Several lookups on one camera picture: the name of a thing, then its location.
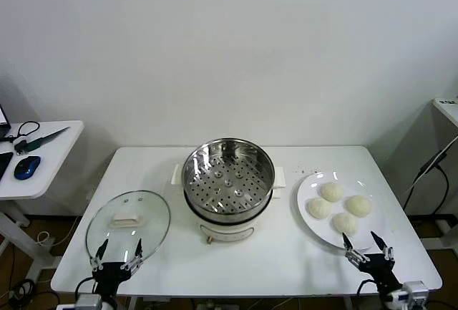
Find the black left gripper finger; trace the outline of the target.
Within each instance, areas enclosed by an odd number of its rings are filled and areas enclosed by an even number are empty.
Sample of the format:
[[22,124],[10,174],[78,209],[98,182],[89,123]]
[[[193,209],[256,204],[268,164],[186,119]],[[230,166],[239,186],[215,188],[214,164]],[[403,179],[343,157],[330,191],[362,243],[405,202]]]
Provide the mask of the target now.
[[95,253],[95,256],[92,256],[90,258],[90,264],[92,267],[93,271],[98,271],[103,269],[102,265],[102,258],[104,255],[104,252],[106,251],[107,244],[108,244],[109,239],[106,238],[103,242],[103,244],[97,249],[97,252]]
[[142,239],[140,238],[135,248],[134,256],[130,260],[126,260],[120,267],[122,270],[136,272],[142,265]]

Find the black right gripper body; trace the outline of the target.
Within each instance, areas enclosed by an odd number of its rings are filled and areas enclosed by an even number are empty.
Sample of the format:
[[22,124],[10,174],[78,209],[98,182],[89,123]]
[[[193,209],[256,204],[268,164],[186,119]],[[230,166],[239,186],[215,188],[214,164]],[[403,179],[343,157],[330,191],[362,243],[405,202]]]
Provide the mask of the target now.
[[369,261],[361,262],[359,270],[369,274],[375,281],[378,291],[395,291],[402,284],[393,273],[394,261],[385,258],[370,258]]

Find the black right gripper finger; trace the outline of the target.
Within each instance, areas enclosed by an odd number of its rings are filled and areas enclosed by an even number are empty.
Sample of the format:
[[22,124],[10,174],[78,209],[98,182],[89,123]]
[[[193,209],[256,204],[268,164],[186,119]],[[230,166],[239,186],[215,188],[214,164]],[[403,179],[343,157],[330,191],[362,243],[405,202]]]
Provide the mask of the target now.
[[375,232],[371,232],[371,236],[374,239],[374,242],[378,246],[378,248],[383,253],[384,259],[387,261],[394,261],[394,251],[392,247],[388,247],[383,238],[376,235]]
[[343,246],[345,249],[345,257],[352,263],[354,266],[359,266],[362,263],[367,263],[369,258],[366,257],[363,253],[357,251],[351,244],[349,238],[345,233],[342,233],[343,236]]

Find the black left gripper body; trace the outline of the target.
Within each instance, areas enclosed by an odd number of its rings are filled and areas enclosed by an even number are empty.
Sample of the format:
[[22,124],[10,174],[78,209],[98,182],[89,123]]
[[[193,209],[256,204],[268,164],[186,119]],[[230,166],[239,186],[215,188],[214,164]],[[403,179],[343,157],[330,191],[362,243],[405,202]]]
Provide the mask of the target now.
[[93,269],[96,294],[117,294],[120,284],[132,276],[131,271],[123,268],[123,265],[122,262],[107,262]]

